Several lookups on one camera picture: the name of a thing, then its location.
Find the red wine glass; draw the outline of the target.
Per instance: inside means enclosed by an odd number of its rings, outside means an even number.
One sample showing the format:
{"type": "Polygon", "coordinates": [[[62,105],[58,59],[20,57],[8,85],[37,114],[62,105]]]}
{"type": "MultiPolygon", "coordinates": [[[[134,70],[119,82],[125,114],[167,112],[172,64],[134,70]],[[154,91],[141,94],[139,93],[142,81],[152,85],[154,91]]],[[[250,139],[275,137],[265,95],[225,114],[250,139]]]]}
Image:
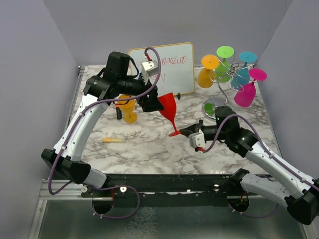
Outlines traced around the red wine glass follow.
{"type": "Polygon", "coordinates": [[[164,110],[160,111],[160,114],[169,120],[174,128],[174,132],[170,133],[168,136],[173,137],[181,134],[175,125],[175,116],[176,116],[176,102],[173,93],[168,93],[158,97],[158,100],[163,105],[164,110]]]}

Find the yellow wine glass front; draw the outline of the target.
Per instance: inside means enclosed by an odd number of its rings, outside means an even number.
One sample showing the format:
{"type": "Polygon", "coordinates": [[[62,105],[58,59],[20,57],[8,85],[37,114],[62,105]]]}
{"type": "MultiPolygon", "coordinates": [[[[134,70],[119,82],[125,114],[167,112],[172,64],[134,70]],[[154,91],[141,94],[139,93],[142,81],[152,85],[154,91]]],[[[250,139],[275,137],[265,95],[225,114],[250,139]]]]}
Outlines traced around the yellow wine glass front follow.
{"type": "Polygon", "coordinates": [[[134,123],[137,120],[137,114],[134,112],[135,110],[135,101],[118,101],[117,105],[119,106],[120,110],[124,114],[124,121],[126,123],[134,123]]]}

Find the pink wine glass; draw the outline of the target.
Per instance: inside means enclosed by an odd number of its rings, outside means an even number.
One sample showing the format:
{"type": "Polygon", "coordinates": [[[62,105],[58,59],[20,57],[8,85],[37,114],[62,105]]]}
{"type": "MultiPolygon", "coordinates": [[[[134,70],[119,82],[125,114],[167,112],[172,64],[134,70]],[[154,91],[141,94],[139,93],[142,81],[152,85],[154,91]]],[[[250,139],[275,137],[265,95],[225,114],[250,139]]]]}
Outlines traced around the pink wine glass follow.
{"type": "Polygon", "coordinates": [[[255,82],[264,81],[268,77],[267,73],[259,68],[250,69],[249,76],[252,78],[252,81],[244,85],[243,90],[237,92],[234,97],[235,103],[244,108],[251,106],[256,96],[255,82]]]}

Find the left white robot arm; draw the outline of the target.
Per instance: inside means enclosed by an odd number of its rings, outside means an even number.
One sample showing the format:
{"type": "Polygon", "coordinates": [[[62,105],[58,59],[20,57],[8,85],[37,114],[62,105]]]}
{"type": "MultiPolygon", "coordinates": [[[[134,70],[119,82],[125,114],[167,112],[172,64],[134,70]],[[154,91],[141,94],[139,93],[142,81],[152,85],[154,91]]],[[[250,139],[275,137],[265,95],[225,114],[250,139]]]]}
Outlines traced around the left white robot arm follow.
{"type": "Polygon", "coordinates": [[[147,61],[135,75],[128,75],[128,67],[135,64],[133,58],[125,53],[111,52],[106,66],[86,81],[79,108],[61,139],[52,149],[44,149],[41,157],[51,168],[48,183],[52,183],[55,172],[76,184],[93,187],[98,196],[106,196],[110,184],[106,174],[94,169],[81,160],[84,146],[97,121],[111,103],[137,102],[143,112],[162,111],[158,100],[156,83],[150,76],[160,76],[161,62],[157,51],[156,60],[144,53],[147,61]]]}

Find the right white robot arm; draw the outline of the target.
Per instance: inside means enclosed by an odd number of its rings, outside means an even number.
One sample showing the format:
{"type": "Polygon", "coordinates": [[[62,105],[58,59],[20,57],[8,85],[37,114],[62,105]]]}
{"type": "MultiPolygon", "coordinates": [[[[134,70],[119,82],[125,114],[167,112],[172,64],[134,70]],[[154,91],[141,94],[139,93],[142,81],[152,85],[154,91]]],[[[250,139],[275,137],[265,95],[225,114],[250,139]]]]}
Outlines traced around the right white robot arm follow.
{"type": "Polygon", "coordinates": [[[319,214],[319,181],[292,166],[260,138],[254,127],[245,129],[230,107],[217,107],[216,124],[204,126],[203,121],[180,130],[189,139],[195,151],[207,153],[212,149],[205,144],[223,141],[228,149],[257,164],[268,172],[274,181],[262,179],[247,170],[240,169],[232,175],[229,189],[235,195],[246,191],[267,198],[284,207],[298,222],[310,225],[319,214]]]}

